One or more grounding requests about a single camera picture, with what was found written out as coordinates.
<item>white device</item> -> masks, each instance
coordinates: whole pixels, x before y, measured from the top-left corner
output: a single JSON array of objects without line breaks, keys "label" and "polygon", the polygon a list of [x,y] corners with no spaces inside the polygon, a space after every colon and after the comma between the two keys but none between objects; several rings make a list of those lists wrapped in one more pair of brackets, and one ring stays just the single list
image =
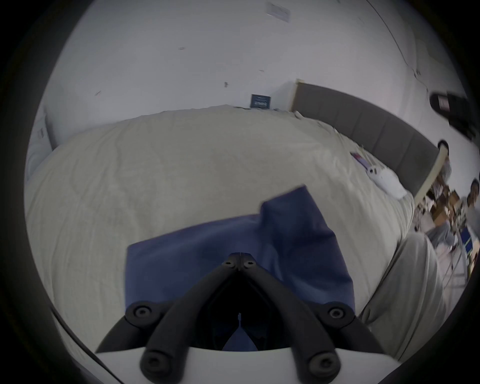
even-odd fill
[{"label": "white device", "polygon": [[382,191],[400,200],[407,194],[398,176],[390,168],[376,165],[367,168],[367,175]]},{"label": "white device", "polygon": [[[140,371],[144,348],[96,354],[125,384],[151,384]],[[336,349],[342,368],[331,384],[379,383],[400,363],[378,353]],[[255,352],[226,352],[190,348],[181,383],[244,384],[301,383],[290,348]]]}]

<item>gray pants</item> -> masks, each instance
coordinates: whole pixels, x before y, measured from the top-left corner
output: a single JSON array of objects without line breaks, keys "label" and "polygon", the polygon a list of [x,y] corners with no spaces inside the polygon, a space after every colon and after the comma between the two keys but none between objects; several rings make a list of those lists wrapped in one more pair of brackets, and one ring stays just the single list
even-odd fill
[{"label": "gray pants", "polygon": [[409,233],[359,318],[387,354],[405,361],[444,322],[443,291],[435,250],[423,233]]},{"label": "gray pants", "polygon": [[449,247],[455,244],[455,236],[450,230],[450,223],[445,221],[442,225],[430,229],[425,233],[430,239],[434,248],[437,248],[441,243],[445,243]]}]

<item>white bedsheet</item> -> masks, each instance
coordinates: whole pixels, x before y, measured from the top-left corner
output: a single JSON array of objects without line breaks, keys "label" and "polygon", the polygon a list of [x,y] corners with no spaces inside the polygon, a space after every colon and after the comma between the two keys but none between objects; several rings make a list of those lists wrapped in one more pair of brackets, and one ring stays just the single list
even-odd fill
[{"label": "white bedsheet", "polygon": [[407,233],[398,201],[332,127],[291,113],[229,106],[168,111],[84,132],[58,147],[25,191],[29,239],[46,290],[91,349],[124,314],[129,244],[258,212],[306,184],[367,304]]}]

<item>blue cloth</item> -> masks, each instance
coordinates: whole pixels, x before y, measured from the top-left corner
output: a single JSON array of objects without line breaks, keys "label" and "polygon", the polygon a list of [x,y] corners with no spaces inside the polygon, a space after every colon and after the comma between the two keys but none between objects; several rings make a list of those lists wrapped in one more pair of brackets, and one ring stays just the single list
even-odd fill
[{"label": "blue cloth", "polygon": [[[125,305],[179,298],[236,252],[250,253],[302,300],[341,301],[355,309],[353,283],[335,234],[305,186],[264,202],[257,215],[200,224],[130,245]],[[224,349],[252,350],[251,342],[231,345],[237,336]]]}]

